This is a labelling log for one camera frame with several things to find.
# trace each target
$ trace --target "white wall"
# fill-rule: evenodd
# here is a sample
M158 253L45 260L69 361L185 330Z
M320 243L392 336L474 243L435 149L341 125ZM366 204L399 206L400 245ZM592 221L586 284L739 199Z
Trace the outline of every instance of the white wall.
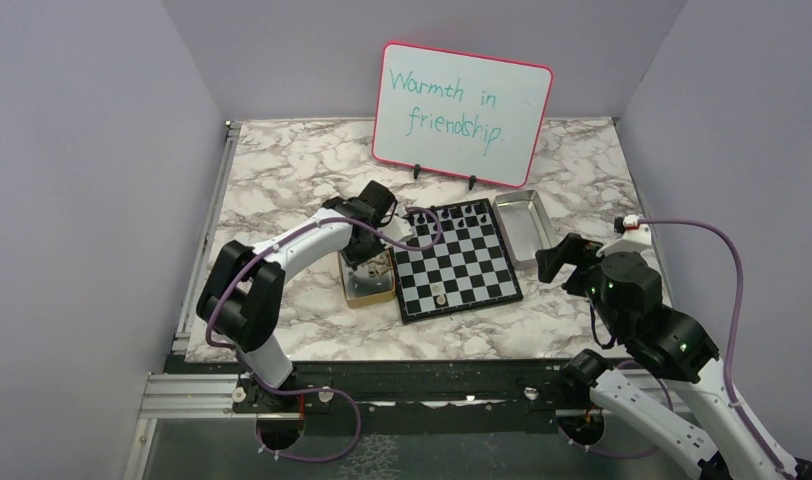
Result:
M650 216L708 221L739 247L736 382L812 460L812 1L688 0L618 131ZM723 346L733 264L687 228L656 229L666 273Z
M549 116L618 116L685 0L163 0L232 119L371 116L392 39L550 65Z
M223 118L158 0L0 1L0 478L117 478Z

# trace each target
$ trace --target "whiteboard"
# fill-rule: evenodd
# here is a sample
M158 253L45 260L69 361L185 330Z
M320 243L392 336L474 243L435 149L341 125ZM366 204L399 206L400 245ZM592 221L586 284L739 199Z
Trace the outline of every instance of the whiteboard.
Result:
M371 153L521 187L553 83L549 67L389 43Z

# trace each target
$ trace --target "marble countertop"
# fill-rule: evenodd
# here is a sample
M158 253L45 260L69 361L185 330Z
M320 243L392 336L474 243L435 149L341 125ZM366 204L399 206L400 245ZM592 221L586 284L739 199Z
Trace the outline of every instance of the marble countertop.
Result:
M230 240L244 244L278 235L311 216L324 200L358 195L369 180L411 206L443 205L512 191L382 164L370 154L371 119L246 122L209 252L214 261ZM614 238L612 220L640 210L624 155L609 118L547 120L525 189L539 192L561 239L577 232ZM655 254L645 252L657 270ZM565 278L570 267L559 277ZM585 299L538 282L535 269L518 270L524 300L402 325L397 302L350 309L333 254L286 286L276 335L293 360L452 360L572 357L600 351L591 338ZM314 302L303 302L314 298ZM191 330L186 361L234 361L208 346L205 322ZM600 327L601 339L608 338ZM606 352L626 356L623 349Z

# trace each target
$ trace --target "screw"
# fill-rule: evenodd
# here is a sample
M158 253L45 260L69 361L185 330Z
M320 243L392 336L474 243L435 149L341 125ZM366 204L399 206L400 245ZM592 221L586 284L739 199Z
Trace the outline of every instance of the screw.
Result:
M233 402L241 403L247 398L247 392L244 391L244 387L237 387L232 391L231 397Z
M535 400L538 398L538 390L533 387L524 387L524 396L528 400Z
M320 400L323 403L329 403L330 400L332 400L332 392L323 392L323 391L318 392L318 400Z

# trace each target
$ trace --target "red wire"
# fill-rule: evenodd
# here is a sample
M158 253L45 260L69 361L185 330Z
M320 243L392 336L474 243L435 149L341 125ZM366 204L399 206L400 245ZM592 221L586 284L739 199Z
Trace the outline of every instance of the red wire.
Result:
M300 414L300 418L297 419L297 428L300 429L303 426L303 420L306 419L306 397L303 394L300 394L298 413Z

